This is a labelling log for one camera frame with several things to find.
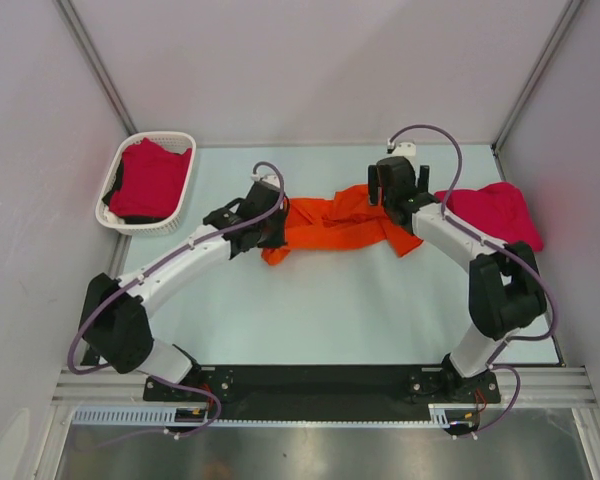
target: white table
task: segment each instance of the white table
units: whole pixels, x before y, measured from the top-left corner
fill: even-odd
[[[487,145],[465,145],[458,187],[500,180]],[[382,147],[216,148],[198,150],[190,205],[180,229],[135,237],[125,271],[187,237],[210,211],[249,190],[252,165],[267,160],[285,176],[289,197],[332,198],[366,182]],[[431,166],[431,191],[446,189],[456,168],[450,146],[418,146]],[[270,267],[254,250],[208,272],[152,319],[156,337],[202,364],[439,363],[462,338],[470,318],[468,277],[428,244],[399,259],[386,243],[351,252],[294,251]],[[537,319],[524,331],[546,331]],[[515,343],[500,357],[517,364],[559,361],[551,340]]]

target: folded red cloth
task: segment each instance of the folded red cloth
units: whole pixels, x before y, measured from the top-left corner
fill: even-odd
[[[436,192],[442,200],[446,191]],[[454,190],[447,207],[474,227],[509,243],[524,241],[535,252],[544,248],[522,192],[506,182],[480,190]]]
[[[119,217],[168,218],[178,207],[191,160],[162,148],[148,138],[122,153],[122,186],[114,192],[109,210]]]

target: red fabric in basket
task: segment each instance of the red fabric in basket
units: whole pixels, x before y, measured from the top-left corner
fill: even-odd
[[[178,207],[191,161],[191,149],[182,155],[168,152],[148,138],[122,153],[122,187],[111,197],[109,210],[119,217],[168,218]]]

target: white laundry basket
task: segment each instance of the white laundry basket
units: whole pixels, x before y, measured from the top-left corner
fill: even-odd
[[[165,150],[174,153],[184,153],[188,148],[191,149],[191,160],[189,161],[189,169],[187,170],[187,176],[185,177],[184,186],[182,187],[182,193],[180,194],[180,201],[175,212],[171,214],[169,218],[157,223],[137,224],[137,225],[125,225],[118,223],[108,222],[104,216],[105,204],[102,202],[104,197],[111,187],[116,178],[116,170],[122,160],[122,153],[125,149],[134,143],[140,143],[143,138],[148,138],[152,142],[164,147]],[[196,154],[196,142],[195,140],[186,133],[179,132],[144,132],[137,133],[127,138],[116,152],[116,156],[109,167],[109,173],[107,179],[102,186],[98,202],[96,203],[96,219],[100,224],[107,228],[117,230],[123,235],[166,235],[174,232],[180,225],[180,215],[183,207],[186,205],[188,194],[190,192],[189,181],[191,180],[191,172],[193,171],[194,157]]]

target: basket rim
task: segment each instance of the basket rim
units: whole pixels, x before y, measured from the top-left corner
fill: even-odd
[[[100,207],[104,206],[102,197],[104,197],[104,195],[107,193],[106,192],[107,184],[109,183],[109,179],[114,174],[115,170],[118,167],[118,164],[120,163],[120,161],[122,159],[122,153],[129,145],[131,145],[132,143],[135,143],[139,139],[149,138],[149,140],[151,140],[151,137],[158,137],[158,136],[180,137],[180,138],[188,140],[191,145],[191,147],[190,147],[191,148],[191,159],[189,160],[189,168],[187,169],[187,175],[185,176],[184,186],[182,188],[182,192],[180,193],[180,199],[178,200],[178,206],[176,207],[174,212],[169,217],[167,217],[164,220],[161,220],[160,222],[157,222],[157,223],[140,223],[140,224],[127,225],[127,224],[119,224],[119,223],[110,223],[110,222],[106,221],[100,215]],[[133,134],[130,137],[127,137],[125,140],[123,140],[122,143],[120,144],[120,146],[118,147],[118,149],[116,150],[116,153],[113,157],[113,161],[111,162],[111,164],[109,166],[109,171],[107,172],[107,176],[105,177],[102,188],[100,189],[100,195],[98,196],[98,200],[96,201],[95,215],[96,215],[96,220],[98,220],[98,223],[100,223],[100,225],[102,225],[103,227],[117,230],[121,234],[126,234],[127,232],[133,233],[134,231],[139,231],[139,230],[161,230],[161,229],[166,228],[170,223],[172,223],[174,220],[176,220],[178,218],[178,216],[180,215],[180,211],[182,210],[182,205],[184,203],[184,199],[185,199],[187,190],[189,188],[189,180],[191,178],[191,172],[193,171],[193,162],[195,159],[196,149],[197,149],[196,141],[194,140],[194,138],[191,135],[184,133],[184,132],[174,132],[174,131],[168,131],[168,130],[154,130],[154,131],[150,131],[150,132],[139,132],[139,133]]]

